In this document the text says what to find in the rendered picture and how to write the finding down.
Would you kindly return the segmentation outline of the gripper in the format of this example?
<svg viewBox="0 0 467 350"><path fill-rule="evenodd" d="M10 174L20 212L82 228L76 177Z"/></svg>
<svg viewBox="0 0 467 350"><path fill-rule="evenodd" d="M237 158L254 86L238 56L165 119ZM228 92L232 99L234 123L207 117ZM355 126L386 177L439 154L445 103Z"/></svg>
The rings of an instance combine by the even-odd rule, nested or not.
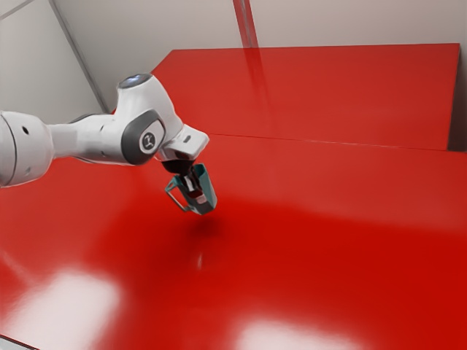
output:
<svg viewBox="0 0 467 350"><path fill-rule="evenodd" d="M194 173L190 173L194 160L166 160L161 164L170 174L185 175L183 176L183 180L187 187L188 196L198 204L205 202L205 195L199 184L198 177Z"/></svg>

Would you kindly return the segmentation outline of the teal faceted mug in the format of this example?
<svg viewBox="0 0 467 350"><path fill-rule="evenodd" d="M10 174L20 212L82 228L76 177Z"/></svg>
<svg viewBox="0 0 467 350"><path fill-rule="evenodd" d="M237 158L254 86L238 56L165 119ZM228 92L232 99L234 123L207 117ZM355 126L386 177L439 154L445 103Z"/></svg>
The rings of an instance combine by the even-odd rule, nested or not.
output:
<svg viewBox="0 0 467 350"><path fill-rule="evenodd" d="M205 202L198 204L195 200L188 196L187 187L183 180L185 175L174 175L171 181L165 187L166 194L173 200L173 202L183 211L191 211L198 215L205 215L213 211L217 205L217 196L214 187L207 172L207 168L203 163L194 164L190 169L190 173L194 173L199 180L199 184L205 195ZM186 204L182 205L171 193L173 189L178 189L182 197L185 199Z"/></svg>

